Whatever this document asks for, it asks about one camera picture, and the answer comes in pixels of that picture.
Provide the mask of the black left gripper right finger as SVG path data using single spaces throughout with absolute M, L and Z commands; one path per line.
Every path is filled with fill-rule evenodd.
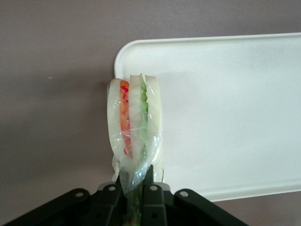
M 174 194 L 170 186 L 155 182 L 153 166 L 143 180 L 142 226 L 246 226 L 191 189 Z

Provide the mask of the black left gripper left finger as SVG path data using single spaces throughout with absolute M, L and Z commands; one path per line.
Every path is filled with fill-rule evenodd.
M 6 223 L 7 226 L 119 226 L 124 196 L 120 179 L 101 184 L 94 194 L 73 189 Z

